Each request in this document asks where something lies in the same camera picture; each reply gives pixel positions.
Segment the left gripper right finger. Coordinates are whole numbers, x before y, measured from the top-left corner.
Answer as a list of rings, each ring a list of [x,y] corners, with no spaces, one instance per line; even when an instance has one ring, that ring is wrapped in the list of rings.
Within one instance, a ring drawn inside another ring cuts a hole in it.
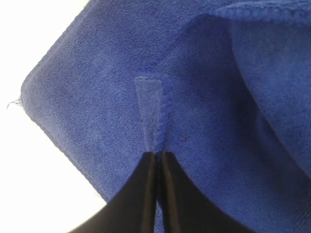
[[[160,157],[161,207],[166,233],[244,233],[245,226],[206,198],[172,152]]]

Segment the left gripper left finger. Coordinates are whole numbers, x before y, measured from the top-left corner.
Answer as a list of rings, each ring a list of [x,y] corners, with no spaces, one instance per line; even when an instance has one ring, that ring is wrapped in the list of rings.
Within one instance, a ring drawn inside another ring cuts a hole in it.
[[[143,153],[136,169],[108,204],[72,233],[152,233],[157,198],[157,159]]]

